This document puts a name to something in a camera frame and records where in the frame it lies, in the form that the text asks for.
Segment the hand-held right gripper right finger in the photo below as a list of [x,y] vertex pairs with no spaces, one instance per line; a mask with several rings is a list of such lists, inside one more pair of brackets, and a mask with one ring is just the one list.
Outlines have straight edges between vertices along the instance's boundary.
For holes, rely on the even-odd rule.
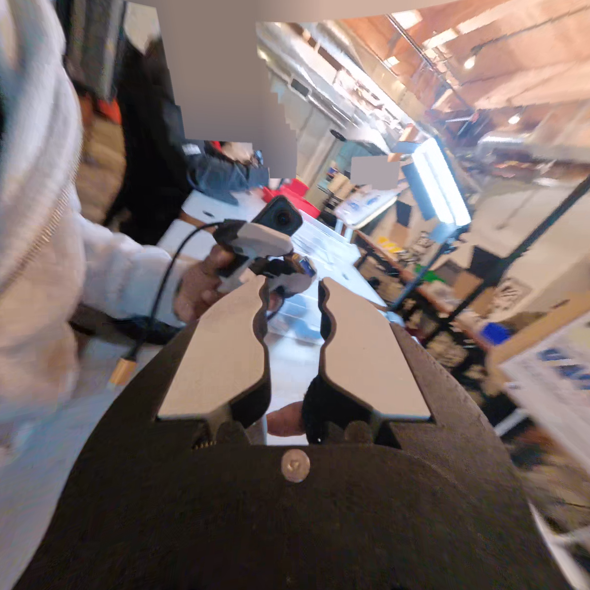
[[429,421],[431,411],[387,318],[332,278],[319,283],[318,304],[324,340],[318,376],[332,398],[328,416],[371,427]]

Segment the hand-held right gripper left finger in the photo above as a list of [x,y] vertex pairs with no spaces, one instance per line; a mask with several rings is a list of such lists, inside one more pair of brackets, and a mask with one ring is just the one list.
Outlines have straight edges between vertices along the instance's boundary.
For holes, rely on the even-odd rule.
[[233,420],[251,427],[271,400],[266,311],[269,290],[255,276],[198,321],[158,410],[158,419]]

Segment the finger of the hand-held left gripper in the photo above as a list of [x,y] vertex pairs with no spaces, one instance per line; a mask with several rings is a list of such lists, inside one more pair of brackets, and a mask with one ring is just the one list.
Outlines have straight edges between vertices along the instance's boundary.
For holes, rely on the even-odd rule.
[[272,274],[272,292],[283,298],[291,298],[308,290],[316,280],[316,273]]
[[291,238],[263,225],[245,223],[232,240],[234,253],[247,258],[282,257],[293,252]]

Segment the person's left forearm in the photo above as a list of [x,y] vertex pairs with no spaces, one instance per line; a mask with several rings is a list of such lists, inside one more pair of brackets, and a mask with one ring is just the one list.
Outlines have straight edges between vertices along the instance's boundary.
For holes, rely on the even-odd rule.
[[171,256],[74,216],[83,249],[79,304],[114,319],[148,316]]

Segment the person's left hand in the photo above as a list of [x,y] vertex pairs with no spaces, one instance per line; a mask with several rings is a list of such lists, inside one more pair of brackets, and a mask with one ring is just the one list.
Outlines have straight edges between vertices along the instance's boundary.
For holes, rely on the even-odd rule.
[[225,295],[219,291],[218,273],[228,267],[234,255],[214,246],[204,260],[193,264],[183,274],[176,291],[173,311],[179,321],[192,323]]

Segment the person's right hand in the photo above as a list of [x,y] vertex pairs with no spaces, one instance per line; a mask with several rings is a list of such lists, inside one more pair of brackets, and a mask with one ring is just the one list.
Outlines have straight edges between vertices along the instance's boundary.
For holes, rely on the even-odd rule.
[[274,437],[289,438],[305,435],[303,402],[293,402],[266,415],[267,433]]

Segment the red plastic bin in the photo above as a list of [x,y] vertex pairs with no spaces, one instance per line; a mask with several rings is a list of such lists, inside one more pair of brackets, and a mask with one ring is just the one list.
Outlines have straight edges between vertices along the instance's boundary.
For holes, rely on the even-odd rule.
[[312,205],[306,199],[308,186],[298,179],[292,179],[288,182],[282,182],[280,187],[276,189],[264,187],[262,188],[262,199],[265,203],[269,203],[277,196],[284,196],[292,205],[294,205],[300,212],[317,219],[320,215],[320,210]]

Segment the white light panel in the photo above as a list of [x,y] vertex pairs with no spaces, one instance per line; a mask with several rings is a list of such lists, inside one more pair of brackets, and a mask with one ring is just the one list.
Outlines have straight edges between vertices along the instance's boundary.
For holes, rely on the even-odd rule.
[[471,215],[455,180],[440,141],[430,137],[411,153],[410,184],[425,220],[435,218],[444,225],[464,228]]

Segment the white poster board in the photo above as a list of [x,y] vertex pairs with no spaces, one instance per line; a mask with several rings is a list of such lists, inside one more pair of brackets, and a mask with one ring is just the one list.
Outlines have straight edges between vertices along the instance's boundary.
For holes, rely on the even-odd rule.
[[589,471],[589,312],[499,363],[527,416]]

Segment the person's white jacket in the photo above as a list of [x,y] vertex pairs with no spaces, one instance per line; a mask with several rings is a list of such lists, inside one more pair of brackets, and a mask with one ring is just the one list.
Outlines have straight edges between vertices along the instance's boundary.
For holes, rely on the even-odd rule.
[[52,411],[77,380],[69,321],[85,253],[80,108],[50,1],[1,1],[1,422]]

